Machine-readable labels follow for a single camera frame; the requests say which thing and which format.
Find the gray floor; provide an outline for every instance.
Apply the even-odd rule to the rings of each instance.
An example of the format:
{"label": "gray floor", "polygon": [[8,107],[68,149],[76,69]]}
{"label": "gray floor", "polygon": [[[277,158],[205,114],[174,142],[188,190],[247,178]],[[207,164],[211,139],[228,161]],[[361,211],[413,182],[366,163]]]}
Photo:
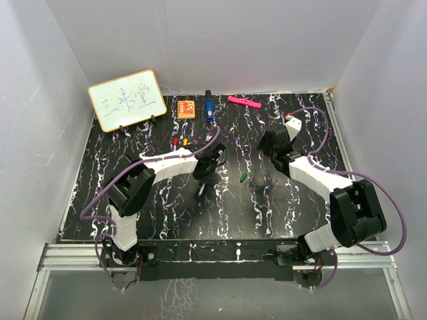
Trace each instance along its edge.
{"label": "gray floor", "polygon": [[381,269],[338,270],[310,293],[272,279],[139,282],[122,295],[105,274],[52,272],[39,319],[397,319]]}

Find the pink marker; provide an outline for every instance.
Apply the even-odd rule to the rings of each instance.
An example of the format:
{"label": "pink marker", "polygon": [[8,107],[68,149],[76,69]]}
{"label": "pink marker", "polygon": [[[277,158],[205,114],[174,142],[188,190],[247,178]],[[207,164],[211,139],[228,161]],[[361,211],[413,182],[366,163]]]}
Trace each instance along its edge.
{"label": "pink marker", "polygon": [[228,102],[234,102],[238,103],[239,105],[247,105],[248,107],[252,107],[255,109],[261,109],[261,103],[260,102],[253,102],[247,99],[242,98],[236,98],[231,95],[228,96]]}

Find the white wall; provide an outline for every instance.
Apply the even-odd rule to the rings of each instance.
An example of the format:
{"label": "white wall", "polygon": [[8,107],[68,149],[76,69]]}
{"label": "white wall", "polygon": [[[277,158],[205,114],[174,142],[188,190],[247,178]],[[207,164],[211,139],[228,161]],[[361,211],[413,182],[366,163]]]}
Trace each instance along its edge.
{"label": "white wall", "polygon": [[164,94],[334,87],[380,0],[47,0],[90,83]]}
{"label": "white wall", "polygon": [[[336,87],[335,105],[355,169],[382,181],[408,220],[395,256],[415,319],[425,319],[427,286],[427,2],[384,1]],[[384,201],[395,246],[400,222]]]}
{"label": "white wall", "polygon": [[89,131],[89,85],[43,0],[0,0],[0,319],[22,319]]}

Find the orange circuit board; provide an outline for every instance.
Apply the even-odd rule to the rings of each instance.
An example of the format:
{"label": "orange circuit board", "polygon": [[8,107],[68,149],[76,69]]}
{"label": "orange circuit board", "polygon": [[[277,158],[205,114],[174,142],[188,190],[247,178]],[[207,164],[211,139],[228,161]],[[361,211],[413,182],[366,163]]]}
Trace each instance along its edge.
{"label": "orange circuit board", "polygon": [[194,101],[178,101],[178,119],[195,118]]}

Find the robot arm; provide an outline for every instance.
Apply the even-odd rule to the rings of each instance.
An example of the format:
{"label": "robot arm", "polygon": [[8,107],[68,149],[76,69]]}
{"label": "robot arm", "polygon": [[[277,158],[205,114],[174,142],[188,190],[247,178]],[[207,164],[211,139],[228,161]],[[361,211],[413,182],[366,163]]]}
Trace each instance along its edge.
{"label": "robot arm", "polygon": [[386,220],[371,182],[316,169],[302,152],[293,149],[301,121],[292,116],[286,120],[284,127],[266,128],[257,149],[270,157],[278,171],[322,196],[330,204],[331,223],[299,236],[296,248],[279,254],[305,261],[321,251],[351,247],[384,232]]}
{"label": "robot arm", "polygon": [[[140,156],[142,159],[147,160],[154,158],[162,158],[163,160],[147,162],[136,167],[123,176],[108,191],[108,207],[111,212],[111,218],[115,222],[115,235],[112,236],[110,247],[107,247],[105,241],[103,246],[111,252],[111,255],[113,255],[113,252],[115,253],[116,261],[127,265],[132,263],[136,257],[137,212],[144,206],[154,184],[188,173],[192,173],[195,179],[204,183],[209,183],[214,179],[218,159],[226,148],[222,143],[214,142],[202,153],[189,157],[204,145],[188,145],[185,148],[155,157]],[[135,162],[129,157],[127,157],[127,160],[129,165]]]}

